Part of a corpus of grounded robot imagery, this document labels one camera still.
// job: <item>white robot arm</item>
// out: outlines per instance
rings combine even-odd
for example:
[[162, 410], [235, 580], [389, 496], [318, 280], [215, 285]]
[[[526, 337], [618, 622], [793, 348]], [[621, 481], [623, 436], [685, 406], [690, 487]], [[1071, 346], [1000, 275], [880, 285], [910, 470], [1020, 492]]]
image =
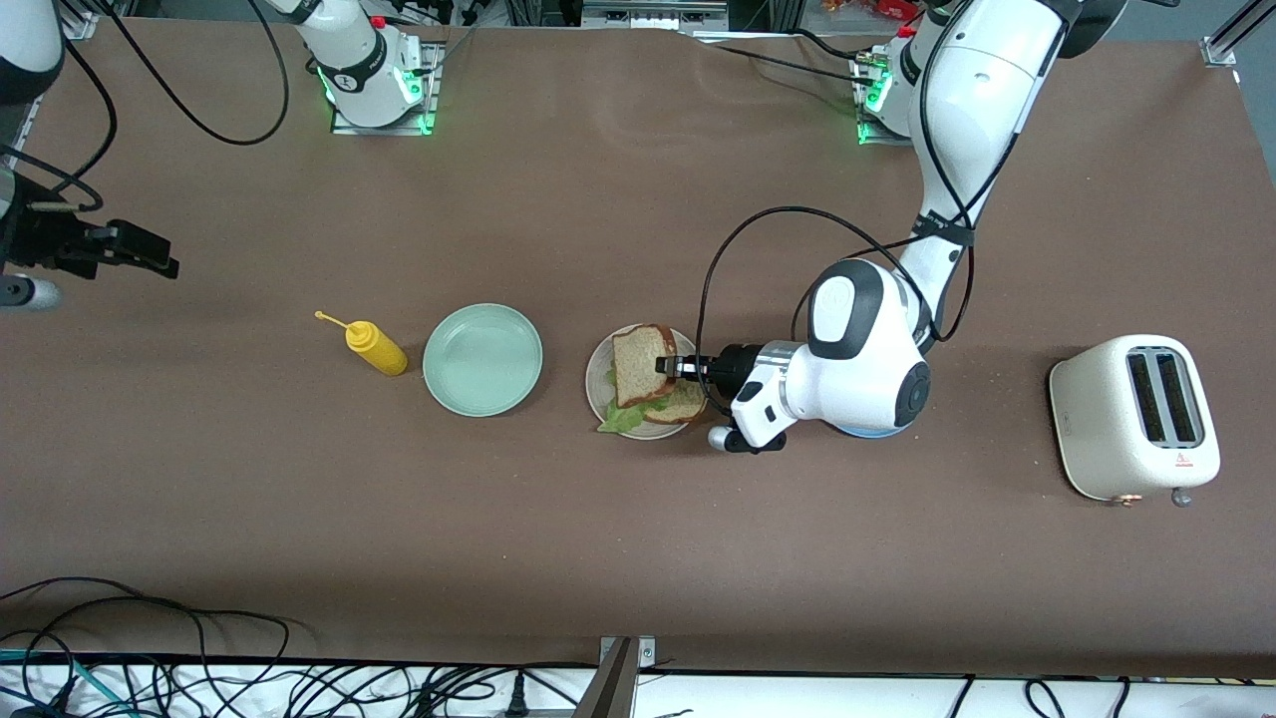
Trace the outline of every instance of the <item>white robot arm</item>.
[[0, 3], [0, 105], [40, 97], [63, 69], [63, 32], [55, 0]]
[[863, 107], [911, 140], [921, 163], [921, 210], [892, 270], [865, 259], [827, 268], [812, 289], [806, 343], [730, 344], [717, 357], [674, 357], [657, 367], [703, 377], [731, 399], [731, 426], [709, 432], [713, 448], [778, 450], [783, 431], [801, 420], [879, 439], [909, 427], [925, 407], [923, 353], [947, 338], [938, 326], [948, 282], [1085, 3], [952, 5], [951, 15], [931, 8], [916, 36], [882, 48], [891, 71]]
[[421, 102], [411, 75], [421, 41], [371, 19], [359, 0], [267, 0], [297, 27], [319, 64], [328, 98], [352, 124], [379, 128]]
[[[63, 66], [56, 0], [0, 0], [0, 105], [24, 105], [43, 93]], [[359, 0], [268, 0], [292, 20], [319, 65], [329, 99], [352, 124], [382, 126], [421, 102], [421, 45], [380, 23]], [[63, 208], [50, 208], [63, 205]], [[65, 210], [61, 196], [0, 165], [0, 310], [56, 307], [48, 279], [4, 273], [5, 264], [43, 265], [93, 278], [97, 265], [131, 264], [176, 278], [168, 241], [122, 221], [97, 226]]]

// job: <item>white toaster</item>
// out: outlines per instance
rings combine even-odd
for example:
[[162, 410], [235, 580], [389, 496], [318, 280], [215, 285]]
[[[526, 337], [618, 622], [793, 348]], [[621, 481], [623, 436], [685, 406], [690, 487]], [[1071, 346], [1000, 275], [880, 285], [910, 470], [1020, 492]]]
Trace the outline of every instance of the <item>white toaster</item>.
[[1129, 506], [1219, 476], [1219, 440], [1192, 353], [1168, 335], [1105, 341], [1050, 370], [1050, 408], [1068, 481]]

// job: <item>bottle nozzle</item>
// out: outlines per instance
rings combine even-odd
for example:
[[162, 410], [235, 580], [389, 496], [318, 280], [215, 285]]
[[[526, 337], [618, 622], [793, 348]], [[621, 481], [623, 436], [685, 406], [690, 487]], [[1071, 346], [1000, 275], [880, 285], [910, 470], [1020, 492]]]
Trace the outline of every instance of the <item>bottle nozzle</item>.
[[338, 320], [338, 319], [333, 319], [332, 316], [329, 316], [328, 314], [324, 314], [323, 311], [315, 311], [315, 318], [316, 319], [323, 319], [325, 321], [332, 321], [332, 323], [337, 324], [338, 326], [341, 326], [343, 329], [350, 329], [350, 324], [347, 324], [346, 321]]

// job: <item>light green plate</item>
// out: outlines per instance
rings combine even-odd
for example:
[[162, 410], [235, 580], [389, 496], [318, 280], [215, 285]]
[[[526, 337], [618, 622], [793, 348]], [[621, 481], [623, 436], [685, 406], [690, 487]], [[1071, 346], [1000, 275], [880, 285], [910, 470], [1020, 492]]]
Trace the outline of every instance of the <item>light green plate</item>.
[[504, 304], [471, 304], [435, 326], [421, 361], [425, 386], [462, 417], [493, 417], [527, 399], [541, 376], [541, 335]]

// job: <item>lettuce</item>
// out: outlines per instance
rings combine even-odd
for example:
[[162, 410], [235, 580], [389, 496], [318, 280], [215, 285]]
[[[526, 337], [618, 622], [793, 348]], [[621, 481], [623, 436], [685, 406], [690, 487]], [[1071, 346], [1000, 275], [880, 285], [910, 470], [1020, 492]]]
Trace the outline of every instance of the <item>lettuce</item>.
[[[616, 386], [615, 370], [607, 370], [607, 384]], [[655, 402], [644, 402], [628, 409], [616, 407], [616, 400], [612, 399], [611, 404], [607, 404], [607, 418], [598, 427], [598, 432], [605, 435], [623, 435], [625, 432], [632, 432], [642, 426], [647, 412], [660, 412], [661, 409], [667, 408], [667, 397], [662, 397]]]

